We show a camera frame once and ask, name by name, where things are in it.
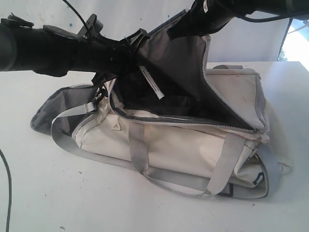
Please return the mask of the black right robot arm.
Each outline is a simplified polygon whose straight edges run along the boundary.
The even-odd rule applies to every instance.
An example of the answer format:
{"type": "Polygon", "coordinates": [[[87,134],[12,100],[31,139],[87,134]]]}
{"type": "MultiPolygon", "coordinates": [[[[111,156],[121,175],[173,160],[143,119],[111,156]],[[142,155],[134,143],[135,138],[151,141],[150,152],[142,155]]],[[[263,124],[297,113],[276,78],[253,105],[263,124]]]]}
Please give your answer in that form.
{"type": "Polygon", "coordinates": [[[171,40],[220,31],[233,18],[251,23],[282,19],[309,19],[307,0],[196,0],[191,9],[168,29],[171,40]]]}

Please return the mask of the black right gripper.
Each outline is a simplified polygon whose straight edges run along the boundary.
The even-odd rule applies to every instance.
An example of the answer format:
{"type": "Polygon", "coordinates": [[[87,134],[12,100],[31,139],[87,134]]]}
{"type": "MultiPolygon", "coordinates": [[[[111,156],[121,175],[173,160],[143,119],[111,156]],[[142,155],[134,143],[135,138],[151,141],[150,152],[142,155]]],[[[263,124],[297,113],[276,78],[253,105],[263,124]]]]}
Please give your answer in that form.
{"type": "Polygon", "coordinates": [[[220,31],[232,14],[219,0],[196,0],[167,34],[171,40],[187,36],[204,36],[220,31]]]}

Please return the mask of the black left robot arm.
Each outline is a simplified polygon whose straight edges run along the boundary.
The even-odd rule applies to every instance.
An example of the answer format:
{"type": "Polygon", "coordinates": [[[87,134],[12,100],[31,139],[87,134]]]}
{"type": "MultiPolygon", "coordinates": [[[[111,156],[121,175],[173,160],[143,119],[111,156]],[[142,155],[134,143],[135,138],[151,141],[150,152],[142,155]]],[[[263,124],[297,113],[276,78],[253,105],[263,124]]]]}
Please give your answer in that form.
{"type": "Polygon", "coordinates": [[[63,77],[69,71],[96,73],[95,83],[126,76],[138,68],[138,50],[148,33],[139,29],[120,41],[100,34],[103,24],[92,14],[77,34],[33,23],[14,14],[0,21],[0,70],[34,71],[63,77]]]}

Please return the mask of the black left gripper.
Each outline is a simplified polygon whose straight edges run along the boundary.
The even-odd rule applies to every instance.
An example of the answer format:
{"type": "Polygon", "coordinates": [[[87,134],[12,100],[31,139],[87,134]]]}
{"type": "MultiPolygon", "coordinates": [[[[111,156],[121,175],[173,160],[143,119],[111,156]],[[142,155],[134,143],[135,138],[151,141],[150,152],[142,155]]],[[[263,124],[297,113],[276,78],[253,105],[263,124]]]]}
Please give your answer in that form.
{"type": "Polygon", "coordinates": [[[103,85],[118,77],[125,77],[138,69],[138,51],[149,34],[139,29],[120,41],[96,34],[79,43],[72,60],[72,70],[95,73],[92,84],[103,85]]]}

